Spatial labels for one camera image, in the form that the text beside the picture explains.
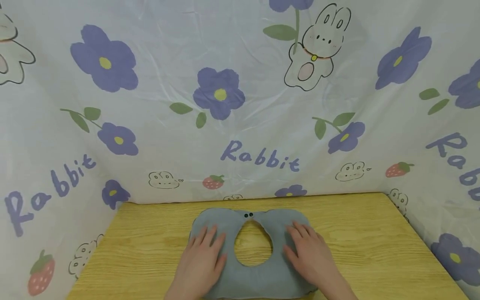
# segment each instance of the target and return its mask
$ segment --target rabbit collar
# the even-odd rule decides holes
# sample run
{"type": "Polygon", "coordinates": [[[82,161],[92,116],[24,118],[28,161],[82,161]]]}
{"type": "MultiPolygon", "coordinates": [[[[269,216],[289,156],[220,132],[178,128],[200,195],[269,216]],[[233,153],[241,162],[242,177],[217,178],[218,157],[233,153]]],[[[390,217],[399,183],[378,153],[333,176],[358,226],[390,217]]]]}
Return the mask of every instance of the rabbit collar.
{"type": "Polygon", "coordinates": [[[214,224],[217,225],[216,236],[222,232],[227,234],[219,254],[227,253],[225,268],[204,299],[296,299],[316,291],[317,288],[303,279],[283,255],[285,244],[296,251],[285,227],[294,220],[308,224],[301,212],[291,209],[248,212],[210,208],[201,212],[192,224],[190,238],[198,235],[203,226],[211,228],[214,224]],[[248,220],[258,222],[270,236],[273,245],[272,255],[264,263],[252,267],[241,264],[234,251],[238,232],[248,220]]]}
{"type": "Polygon", "coordinates": [[[319,57],[316,54],[313,54],[310,51],[308,51],[305,47],[303,47],[303,51],[307,52],[308,54],[310,54],[312,56],[312,58],[311,58],[312,61],[327,60],[327,59],[331,58],[331,57],[319,57]]]}

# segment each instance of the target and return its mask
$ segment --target inflatable pillow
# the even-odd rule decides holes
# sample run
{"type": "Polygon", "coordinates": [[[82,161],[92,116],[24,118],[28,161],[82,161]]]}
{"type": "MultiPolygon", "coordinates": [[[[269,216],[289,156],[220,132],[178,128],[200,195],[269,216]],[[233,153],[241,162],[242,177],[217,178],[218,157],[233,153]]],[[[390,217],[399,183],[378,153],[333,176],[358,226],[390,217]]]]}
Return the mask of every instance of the inflatable pillow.
{"type": "Polygon", "coordinates": [[[227,254],[225,268],[204,299],[295,299],[316,291],[317,288],[303,279],[283,254],[284,244],[296,251],[285,228],[286,225],[292,225],[293,221],[309,224],[302,213],[291,209],[248,212],[209,208],[201,212],[192,224],[190,238],[197,236],[203,226],[210,229],[214,224],[217,225],[216,236],[223,232],[227,235],[219,254],[227,254]],[[250,219],[265,229],[273,244],[272,255],[263,264],[252,267],[241,264],[234,251],[235,239],[243,224],[250,219]]]}

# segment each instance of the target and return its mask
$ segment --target green leaf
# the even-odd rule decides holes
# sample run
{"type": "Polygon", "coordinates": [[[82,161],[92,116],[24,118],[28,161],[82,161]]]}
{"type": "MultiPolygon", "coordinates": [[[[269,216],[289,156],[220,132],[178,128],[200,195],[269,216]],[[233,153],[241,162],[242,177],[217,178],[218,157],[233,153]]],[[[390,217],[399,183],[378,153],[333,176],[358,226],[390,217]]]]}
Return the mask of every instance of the green leaf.
{"type": "Polygon", "coordinates": [[[70,117],[72,118],[72,120],[77,123],[77,125],[83,129],[83,131],[85,132],[90,132],[90,129],[88,129],[88,125],[87,123],[85,122],[85,120],[80,116],[80,114],[78,112],[73,112],[71,111],[70,112],[70,117]]]}
{"type": "Polygon", "coordinates": [[[51,254],[44,256],[44,253],[45,253],[45,250],[42,250],[42,252],[40,253],[39,259],[34,263],[32,268],[30,269],[30,275],[41,272],[43,270],[43,267],[53,259],[53,256],[51,254]]]}
{"type": "Polygon", "coordinates": [[[199,113],[197,116],[197,122],[196,122],[197,128],[198,129],[202,128],[206,122],[207,122],[207,115],[204,112],[199,113]]]}
{"type": "Polygon", "coordinates": [[[343,126],[346,125],[355,115],[354,112],[344,112],[343,114],[339,114],[335,120],[333,120],[333,125],[335,126],[343,126]]]}
{"type": "Polygon", "coordinates": [[[420,96],[420,99],[422,99],[422,100],[428,100],[428,99],[432,99],[432,98],[440,96],[440,93],[437,91],[437,89],[428,88],[428,89],[424,90],[423,92],[421,92],[419,94],[419,96],[420,96]]]}
{"type": "Polygon", "coordinates": [[[189,113],[193,110],[193,108],[191,108],[188,105],[186,105],[184,103],[181,103],[181,102],[172,103],[170,105],[170,109],[173,110],[174,112],[178,113],[179,115],[189,113]]]}
{"type": "Polygon", "coordinates": [[[223,175],[217,176],[217,175],[211,175],[210,178],[215,181],[215,182],[220,182],[224,183],[225,181],[222,179],[223,175]]]}
{"type": "Polygon", "coordinates": [[[264,33],[280,41],[292,41],[297,38],[297,31],[288,25],[272,25],[264,28],[264,33]]]}
{"type": "Polygon", "coordinates": [[[100,118],[100,110],[98,108],[85,108],[84,115],[87,120],[95,121],[100,118]]]}
{"type": "Polygon", "coordinates": [[[327,131],[327,124],[324,120],[317,120],[315,123],[315,135],[319,140],[324,138],[325,131],[327,131]]]}
{"type": "Polygon", "coordinates": [[[400,170],[404,171],[405,173],[410,172],[410,167],[414,166],[414,164],[407,164],[406,162],[399,162],[398,167],[400,170]]]}
{"type": "Polygon", "coordinates": [[[428,115],[433,115],[434,113],[436,113],[437,111],[441,110],[442,108],[444,108],[448,102],[450,101],[450,99],[443,99],[443,100],[440,100],[438,101],[434,106],[432,106],[432,108],[428,111],[428,115]]]}

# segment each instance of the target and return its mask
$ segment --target purple flower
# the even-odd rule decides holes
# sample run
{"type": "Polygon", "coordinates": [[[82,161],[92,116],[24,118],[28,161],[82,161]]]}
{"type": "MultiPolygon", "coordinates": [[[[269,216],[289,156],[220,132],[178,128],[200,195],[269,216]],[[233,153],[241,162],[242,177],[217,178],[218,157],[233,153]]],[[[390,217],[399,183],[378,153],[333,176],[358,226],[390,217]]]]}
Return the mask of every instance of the purple flower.
{"type": "Polygon", "coordinates": [[[128,198],[130,198],[130,193],[121,187],[118,181],[109,180],[105,183],[102,190],[102,199],[111,209],[115,209],[117,202],[128,201],[128,198]]]}
{"type": "Polygon", "coordinates": [[[400,47],[391,50],[380,60],[375,89],[382,89],[390,83],[402,84],[412,77],[419,62],[427,56],[432,47],[432,38],[419,36],[420,27],[415,27],[400,47]]]}
{"type": "Polygon", "coordinates": [[[358,138],[365,132],[365,124],[362,122],[352,122],[342,133],[332,138],[328,142],[328,153],[332,154],[338,150],[348,152],[352,151],[359,143],[358,138]]]}
{"type": "Polygon", "coordinates": [[[430,249],[453,280],[480,286],[480,254],[477,251],[464,247],[456,236],[449,233],[442,234],[430,249]]]}
{"type": "Polygon", "coordinates": [[[270,0],[270,8],[276,12],[286,11],[290,5],[296,10],[307,10],[312,6],[313,0],[270,0]]]}
{"type": "Polygon", "coordinates": [[[134,144],[135,134],[123,126],[112,123],[103,123],[102,129],[97,133],[98,138],[107,145],[108,149],[117,155],[137,155],[138,148],[134,144]]]}
{"type": "Polygon", "coordinates": [[[297,197],[305,196],[307,190],[304,190],[303,187],[299,184],[290,185],[289,188],[283,188],[275,192],[275,197],[297,197]]]}
{"type": "Polygon", "coordinates": [[[455,105],[459,108],[480,106],[480,60],[473,64],[468,74],[455,79],[448,87],[448,92],[458,96],[455,105]]]}
{"type": "Polygon", "coordinates": [[[81,31],[84,43],[74,43],[70,53],[80,69],[92,75],[102,90],[117,92],[121,87],[133,90],[138,85],[133,71],[135,56],[124,42],[110,41],[95,25],[85,25],[81,31]]]}
{"type": "Polygon", "coordinates": [[[237,109],[245,102],[245,95],[239,90],[239,75],[225,69],[217,72],[212,68],[203,68],[198,74],[198,85],[193,93],[195,103],[209,109],[212,117],[225,120],[232,109],[237,109]]]}

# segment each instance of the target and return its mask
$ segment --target strawberry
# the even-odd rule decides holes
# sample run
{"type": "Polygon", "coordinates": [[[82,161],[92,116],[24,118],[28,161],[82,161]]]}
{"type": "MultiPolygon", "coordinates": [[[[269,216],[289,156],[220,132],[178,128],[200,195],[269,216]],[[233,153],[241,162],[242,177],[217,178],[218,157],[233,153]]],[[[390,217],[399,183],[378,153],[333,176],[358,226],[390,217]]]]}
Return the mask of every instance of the strawberry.
{"type": "Polygon", "coordinates": [[[204,187],[208,188],[209,190],[216,190],[218,188],[221,188],[223,183],[225,182],[222,179],[223,175],[217,176],[217,175],[210,175],[210,177],[207,177],[203,181],[204,187]]]}
{"type": "Polygon", "coordinates": [[[413,166],[414,164],[408,164],[401,161],[398,164],[394,164],[391,167],[389,167],[385,172],[385,176],[387,176],[387,178],[403,176],[408,172],[410,172],[410,167],[413,167],[413,166]]]}
{"type": "Polygon", "coordinates": [[[30,270],[30,279],[28,280],[28,293],[30,296],[43,293],[50,284],[50,281],[52,281],[53,272],[55,271],[55,261],[51,254],[44,254],[45,250],[42,250],[40,258],[30,270]]]}

